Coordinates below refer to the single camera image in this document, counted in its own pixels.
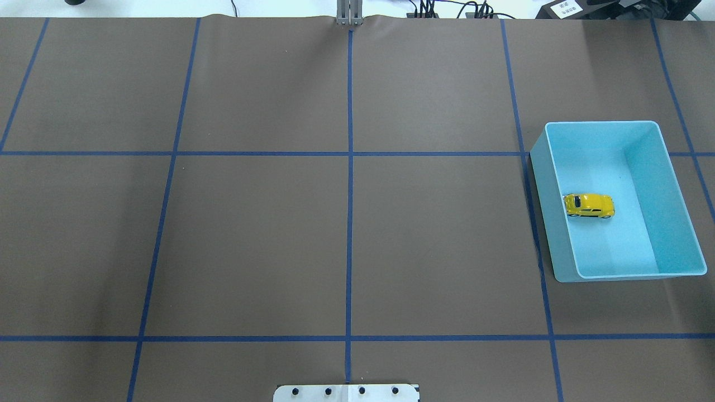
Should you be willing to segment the aluminium frame post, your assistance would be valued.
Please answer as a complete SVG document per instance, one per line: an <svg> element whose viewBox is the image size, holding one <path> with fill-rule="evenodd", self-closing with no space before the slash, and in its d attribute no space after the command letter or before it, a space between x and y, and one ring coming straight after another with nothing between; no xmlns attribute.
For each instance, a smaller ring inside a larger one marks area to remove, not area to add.
<svg viewBox="0 0 715 402"><path fill-rule="evenodd" d="M360 26L363 24L363 0L337 0L336 23L341 26Z"/></svg>

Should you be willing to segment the light blue plastic bin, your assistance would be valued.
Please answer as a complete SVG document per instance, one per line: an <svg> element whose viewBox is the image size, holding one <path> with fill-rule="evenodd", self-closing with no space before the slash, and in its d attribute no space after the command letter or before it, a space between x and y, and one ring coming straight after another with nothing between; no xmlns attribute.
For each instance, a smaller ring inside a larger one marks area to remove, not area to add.
<svg viewBox="0 0 715 402"><path fill-rule="evenodd" d="M707 272L653 121L550 122L530 150L554 277L561 283ZM569 213L568 194L606 194L610 218Z"/></svg>

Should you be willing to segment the brown paper table cover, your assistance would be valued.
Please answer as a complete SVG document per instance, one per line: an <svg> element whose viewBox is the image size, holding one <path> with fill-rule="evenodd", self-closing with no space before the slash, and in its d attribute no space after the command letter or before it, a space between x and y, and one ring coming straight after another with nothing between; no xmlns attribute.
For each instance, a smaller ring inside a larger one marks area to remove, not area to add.
<svg viewBox="0 0 715 402"><path fill-rule="evenodd" d="M528 151L589 120L707 274L556 280ZM712 21L3 18L2 400L712 401L712 209Z"/></svg>

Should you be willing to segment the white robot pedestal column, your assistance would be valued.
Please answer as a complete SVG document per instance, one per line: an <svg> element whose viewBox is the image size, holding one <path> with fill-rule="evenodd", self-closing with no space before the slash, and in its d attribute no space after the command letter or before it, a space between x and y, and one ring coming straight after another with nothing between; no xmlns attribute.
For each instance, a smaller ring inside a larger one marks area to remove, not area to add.
<svg viewBox="0 0 715 402"><path fill-rule="evenodd" d="M421 392L413 384L286 385L273 401L421 401Z"/></svg>

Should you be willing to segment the yellow beetle toy car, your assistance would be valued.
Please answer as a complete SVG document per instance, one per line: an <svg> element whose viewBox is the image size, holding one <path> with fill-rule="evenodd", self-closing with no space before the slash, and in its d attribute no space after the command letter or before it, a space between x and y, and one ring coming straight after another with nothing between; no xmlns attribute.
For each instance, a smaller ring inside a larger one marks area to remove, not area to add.
<svg viewBox="0 0 715 402"><path fill-rule="evenodd" d="M565 214L569 217L598 217L610 219L615 216L613 199L608 194L580 193L563 196Z"/></svg>

